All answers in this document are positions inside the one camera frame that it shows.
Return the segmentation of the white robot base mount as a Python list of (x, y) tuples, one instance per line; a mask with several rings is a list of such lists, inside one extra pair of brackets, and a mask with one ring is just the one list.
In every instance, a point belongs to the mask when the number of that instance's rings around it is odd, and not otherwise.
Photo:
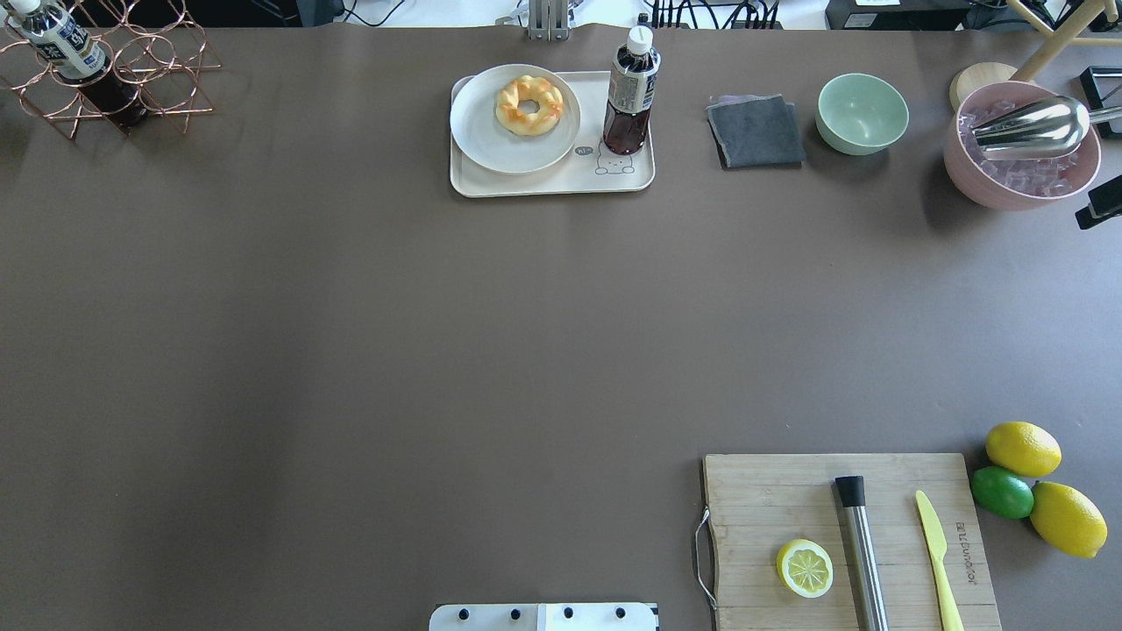
[(429, 630), (657, 630), (656, 604), (642, 602), (562, 602), (445, 604)]

